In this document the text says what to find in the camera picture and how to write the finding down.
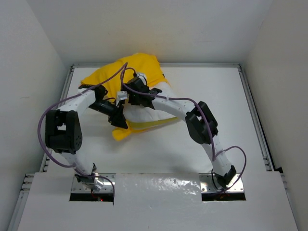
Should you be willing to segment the yellow pillowcase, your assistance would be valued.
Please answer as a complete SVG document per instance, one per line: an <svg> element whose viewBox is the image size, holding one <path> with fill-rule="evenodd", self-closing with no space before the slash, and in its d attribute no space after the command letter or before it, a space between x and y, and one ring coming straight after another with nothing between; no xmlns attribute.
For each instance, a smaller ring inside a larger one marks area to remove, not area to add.
<svg viewBox="0 0 308 231"><path fill-rule="evenodd" d="M96 85L103 82L122 68L125 63L128 64L128 68L133 68L136 73L145 74L147 85L150 88L158 88L166 92L169 96L173 95L171 86L160 68L159 61L154 55L145 53L136 53L105 65L81 80L81 84ZM177 120L175 116L166 112L128 103L124 105L123 113L128 128L115 128L112 131L112 136L116 141L121 141L132 133L146 131L150 128Z"/></svg>

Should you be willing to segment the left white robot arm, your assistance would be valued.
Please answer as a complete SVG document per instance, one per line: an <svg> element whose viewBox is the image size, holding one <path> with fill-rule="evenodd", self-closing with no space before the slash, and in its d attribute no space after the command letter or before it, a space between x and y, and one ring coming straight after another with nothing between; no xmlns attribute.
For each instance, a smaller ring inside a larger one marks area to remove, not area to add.
<svg viewBox="0 0 308 231"><path fill-rule="evenodd" d="M123 114L124 102L109 102L106 96L108 91L102 85L81 85L78 91L79 96L46 114L45 143L74 168L79 183L99 191L107 178L99 178L96 165L79 152L83 142L79 117L90 108L107 115L112 126L127 129L128 124Z"/></svg>

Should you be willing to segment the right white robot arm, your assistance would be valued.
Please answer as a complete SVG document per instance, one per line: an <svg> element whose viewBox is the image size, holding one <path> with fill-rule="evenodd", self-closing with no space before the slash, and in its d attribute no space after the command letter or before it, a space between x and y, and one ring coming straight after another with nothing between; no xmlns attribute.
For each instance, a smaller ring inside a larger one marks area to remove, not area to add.
<svg viewBox="0 0 308 231"><path fill-rule="evenodd" d="M227 188L236 175L236 169L220 144L218 123L205 102L178 98L166 82L159 82L150 88L138 77L124 83L123 89L128 92L128 103L183 120L191 139L200 144L208 155L218 184L223 189Z"/></svg>

